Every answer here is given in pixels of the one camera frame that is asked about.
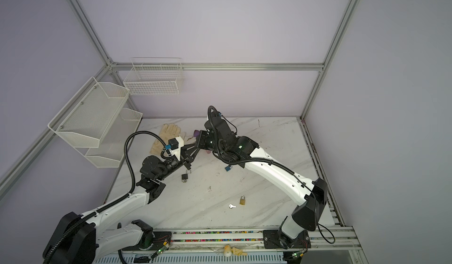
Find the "black padlock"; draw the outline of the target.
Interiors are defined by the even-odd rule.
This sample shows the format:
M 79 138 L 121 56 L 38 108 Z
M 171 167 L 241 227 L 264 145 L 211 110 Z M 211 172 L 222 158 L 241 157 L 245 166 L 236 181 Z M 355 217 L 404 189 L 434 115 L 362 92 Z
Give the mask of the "black padlock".
M 181 175 L 181 181 L 182 183 L 186 183 L 188 178 L 189 178 L 189 174 L 191 174 L 191 170 L 187 169 L 186 172 L 184 174 Z

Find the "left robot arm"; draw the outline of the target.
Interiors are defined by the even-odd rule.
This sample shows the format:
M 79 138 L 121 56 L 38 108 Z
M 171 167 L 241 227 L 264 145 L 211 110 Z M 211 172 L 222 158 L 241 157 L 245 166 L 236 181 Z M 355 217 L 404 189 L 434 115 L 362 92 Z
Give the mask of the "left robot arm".
M 170 139 L 160 157 L 149 156 L 143 161 L 141 180 L 133 180 L 126 194 L 83 214 L 63 216 L 43 251 L 44 263 L 91 264 L 129 247 L 146 251 L 168 246 L 171 236 L 156 237 L 153 227 L 141 219 L 116 230 L 110 227 L 156 200 L 165 188 L 162 180 L 180 167 L 189 169 L 198 152 L 195 144 L 186 145 L 181 137 Z

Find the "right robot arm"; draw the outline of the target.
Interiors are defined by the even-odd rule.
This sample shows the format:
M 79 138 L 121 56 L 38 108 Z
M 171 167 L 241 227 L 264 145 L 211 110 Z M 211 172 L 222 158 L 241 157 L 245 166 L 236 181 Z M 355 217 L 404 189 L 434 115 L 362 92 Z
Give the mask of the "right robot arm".
M 320 218 L 327 205 L 328 185 L 321 178 L 306 178 L 273 159 L 257 142 L 247 136 L 237 136 L 229 121 L 214 107 L 207 109 L 205 130 L 197 137 L 199 149 L 209 150 L 228 166 L 240 166 L 265 178 L 282 190 L 295 204 L 291 215 L 280 225 L 278 246 L 294 246 L 299 234 L 322 227 Z

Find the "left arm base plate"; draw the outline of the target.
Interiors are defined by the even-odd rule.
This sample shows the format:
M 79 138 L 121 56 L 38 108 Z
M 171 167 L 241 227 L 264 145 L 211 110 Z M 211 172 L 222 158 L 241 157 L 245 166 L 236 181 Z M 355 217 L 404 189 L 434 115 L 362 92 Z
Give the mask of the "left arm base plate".
M 142 251 L 157 251 L 164 245 L 164 242 L 170 242 L 171 238 L 172 233 L 169 231 L 146 233 L 139 249 Z

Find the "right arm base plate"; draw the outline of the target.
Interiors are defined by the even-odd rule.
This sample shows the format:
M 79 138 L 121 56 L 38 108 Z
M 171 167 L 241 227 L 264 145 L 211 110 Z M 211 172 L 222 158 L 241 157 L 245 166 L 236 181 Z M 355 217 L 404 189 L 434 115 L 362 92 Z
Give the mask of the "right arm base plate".
M 311 242 L 307 230 L 303 230 L 295 239 L 284 235 L 280 230 L 262 232 L 266 249 L 309 249 Z

